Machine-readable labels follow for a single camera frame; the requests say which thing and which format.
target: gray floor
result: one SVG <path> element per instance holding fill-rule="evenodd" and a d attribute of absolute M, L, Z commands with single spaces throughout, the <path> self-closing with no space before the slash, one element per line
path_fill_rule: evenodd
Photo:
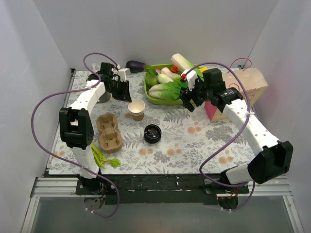
<path fill-rule="evenodd" d="M 104 206 L 110 213 L 114 206 Z M 241 210 L 206 208 L 200 204 L 125 204 L 110 219 L 85 211 L 83 198 L 41 198 L 33 233 L 291 233 L 283 197 L 253 197 Z"/>

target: wall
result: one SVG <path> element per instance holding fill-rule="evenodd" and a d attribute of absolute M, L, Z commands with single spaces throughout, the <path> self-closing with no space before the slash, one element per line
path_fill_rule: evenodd
<path fill-rule="evenodd" d="M 249 55 L 277 0 L 34 2 L 69 66 L 85 69 L 79 59 L 92 51 L 121 65 L 169 63 L 177 52 L 229 65 Z"/>
<path fill-rule="evenodd" d="M 250 54 L 270 86 L 255 105 L 258 116 L 294 146 L 288 179 L 305 232 L 311 232 L 310 22 L 310 1 L 280 0 Z"/>
<path fill-rule="evenodd" d="M 40 99 L 67 88 L 70 70 L 32 0 L 0 0 L 0 31 L 0 232 L 17 233 L 48 159 L 33 140 L 30 116 Z M 48 101 L 35 117 L 48 149 L 63 99 Z"/>

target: green bowl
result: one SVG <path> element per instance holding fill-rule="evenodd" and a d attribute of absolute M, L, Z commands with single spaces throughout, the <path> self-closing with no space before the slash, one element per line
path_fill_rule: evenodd
<path fill-rule="evenodd" d="M 167 67 L 167 68 L 171 69 L 172 66 L 173 66 L 173 64 L 162 64 L 162 65 L 153 65 L 152 67 L 154 69 L 162 69 L 164 67 Z M 149 96 L 149 89 L 150 89 L 150 87 L 147 86 L 147 84 L 146 84 L 146 77 L 147 77 L 147 75 L 149 75 L 149 74 L 145 73 L 144 87 L 145 87 L 145 94 L 146 94 L 148 100 L 151 103 L 159 104 L 159 105 L 181 105 L 181 104 L 183 104 L 181 99 L 173 100 L 173 101 L 167 101 L 167 100 L 161 100 L 161 99 L 157 99 L 157 98 Z"/>

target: floral tablecloth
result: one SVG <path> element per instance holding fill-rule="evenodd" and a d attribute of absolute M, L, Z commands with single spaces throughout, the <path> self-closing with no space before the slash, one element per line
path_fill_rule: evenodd
<path fill-rule="evenodd" d="M 77 71 L 72 89 L 81 89 L 86 85 L 87 71 Z M 131 74 L 130 94 L 132 99 L 142 99 L 145 104 L 145 117 L 134 121 L 127 109 L 127 103 L 111 98 L 106 103 L 97 103 L 90 115 L 94 128 L 94 143 L 100 149 L 100 132 L 96 128 L 96 119 L 103 114 L 116 115 L 123 147 L 120 151 L 105 154 L 109 159 L 118 158 L 122 165 L 111 167 L 105 165 L 103 174 L 145 174 L 145 173 L 198 173 L 200 164 L 236 133 L 237 128 L 229 120 L 211 123 L 204 105 L 196 107 L 193 113 L 182 105 L 154 105 L 144 92 L 144 73 Z M 79 93 L 72 93 L 68 106 Z M 156 144 L 144 141 L 143 130 L 149 124 L 162 129 L 162 138 Z M 76 161 L 72 151 L 64 142 L 58 141 L 55 153 L 66 159 Z M 254 155 L 247 141 L 240 136 L 227 149 L 207 163 L 203 169 L 206 173 L 219 173 L 224 169 L 249 163 Z M 77 174 L 80 168 L 52 159 L 49 174 Z"/>

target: stacked cups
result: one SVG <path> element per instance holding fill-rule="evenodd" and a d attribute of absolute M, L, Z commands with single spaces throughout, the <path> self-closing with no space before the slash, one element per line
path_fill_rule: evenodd
<path fill-rule="evenodd" d="M 131 113 L 133 120 L 140 121 L 144 119 L 145 115 L 145 103 L 142 100 L 132 100 L 127 106 Z"/>

